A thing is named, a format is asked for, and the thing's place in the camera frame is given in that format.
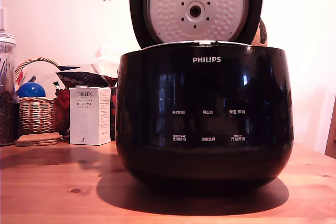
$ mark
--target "rice cooker lid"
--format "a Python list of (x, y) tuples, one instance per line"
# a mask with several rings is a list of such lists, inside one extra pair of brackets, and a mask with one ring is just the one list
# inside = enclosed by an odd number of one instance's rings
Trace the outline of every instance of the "rice cooker lid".
[[(134, 1), (142, 1), (142, 12)], [(194, 40), (250, 44), (261, 4), (262, 0), (130, 0), (133, 27), (142, 48)]]

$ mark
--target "coaster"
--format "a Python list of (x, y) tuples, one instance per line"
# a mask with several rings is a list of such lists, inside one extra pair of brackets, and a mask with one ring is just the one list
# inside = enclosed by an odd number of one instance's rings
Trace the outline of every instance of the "coaster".
[(18, 147), (54, 145), (62, 139), (59, 133), (24, 135), (15, 141), (15, 145)]

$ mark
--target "wood grain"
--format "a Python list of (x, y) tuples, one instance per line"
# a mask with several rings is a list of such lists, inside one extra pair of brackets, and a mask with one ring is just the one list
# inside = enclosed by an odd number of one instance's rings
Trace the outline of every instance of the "wood grain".
[(1, 223), (336, 223), (336, 160), (296, 144), (279, 178), (248, 195), (151, 193), (114, 143), (0, 148)]

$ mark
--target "blue ball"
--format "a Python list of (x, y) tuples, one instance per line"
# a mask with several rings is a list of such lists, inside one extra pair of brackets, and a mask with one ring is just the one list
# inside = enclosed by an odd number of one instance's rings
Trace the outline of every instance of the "blue ball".
[(23, 84), (17, 91), (20, 98), (22, 97), (46, 97), (46, 91), (37, 83), (28, 82)]

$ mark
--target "black rice cooker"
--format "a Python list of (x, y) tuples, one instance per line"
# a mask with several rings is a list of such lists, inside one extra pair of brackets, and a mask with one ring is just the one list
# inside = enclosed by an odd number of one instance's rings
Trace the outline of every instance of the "black rice cooker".
[(150, 188), (246, 191), (293, 146), (285, 52), (252, 46), (263, 0), (130, 0), (143, 48), (121, 57), (116, 144)]

